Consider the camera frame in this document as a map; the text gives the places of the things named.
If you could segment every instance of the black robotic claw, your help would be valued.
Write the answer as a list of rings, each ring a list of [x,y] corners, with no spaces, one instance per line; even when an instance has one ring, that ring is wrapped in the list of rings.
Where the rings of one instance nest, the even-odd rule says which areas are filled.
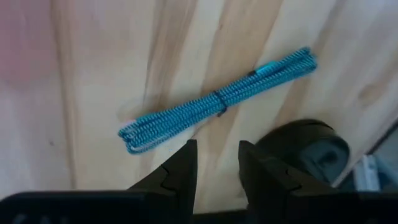
[[[348,145],[325,123],[296,121],[256,145],[241,141],[238,158],[247,210],[193,215],[198,149],[196,140],[189,140],[128,190],[16,194],[0,202],[0,223],[383,223],[395,219],[397,194],[342,193],[330,187],[348,160]]]

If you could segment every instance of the wood grain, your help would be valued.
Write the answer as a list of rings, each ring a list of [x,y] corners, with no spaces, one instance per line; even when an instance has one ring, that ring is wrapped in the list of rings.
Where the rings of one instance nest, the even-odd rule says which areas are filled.
[[[49,0],[0,2],[0,198],[70,190]]]
[[[57,2],[78,189],[125,189],[196,133],[195,211],[243,208],[239,140],[256,142],[294,119],[321,119],[350,144],[349,169],[397,118],[396,1]],[[152,152],[130,156],[116,135],[130,119],[197,98],[306,45],[318,56],[315,73]]]

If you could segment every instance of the rope coil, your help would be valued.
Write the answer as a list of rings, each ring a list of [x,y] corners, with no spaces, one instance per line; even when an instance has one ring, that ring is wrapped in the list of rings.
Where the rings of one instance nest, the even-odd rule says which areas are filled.
[[[210,94],[164,111],[147,114],[120,129],[118,135],[131,154],[140,154],[199,121],[218,114],[251,96],[306,75],[317,67],[308,47],[270,62]]]

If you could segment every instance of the blue-and-white braided rope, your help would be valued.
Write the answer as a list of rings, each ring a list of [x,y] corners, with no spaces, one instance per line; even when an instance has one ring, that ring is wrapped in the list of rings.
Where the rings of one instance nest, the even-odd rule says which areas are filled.
[[[224,111],[225,106],[233,106],[264,90],[306,75],[316,67],[315,57],[308,47],[304,47],[200,99],[141,116],[120,129],[118,134],[131,154],[146,152],[199,121]]]

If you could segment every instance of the blue rope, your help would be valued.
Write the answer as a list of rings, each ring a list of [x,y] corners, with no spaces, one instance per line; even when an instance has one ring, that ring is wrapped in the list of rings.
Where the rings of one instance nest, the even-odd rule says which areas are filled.
[[[147,114],[120,129],[118,135],[131,154],[140,154],[177,135],[197,122],[224,113],[253,95],[306,75],[317,67],[308,47],[270,62],[200,99],[164,111]]]

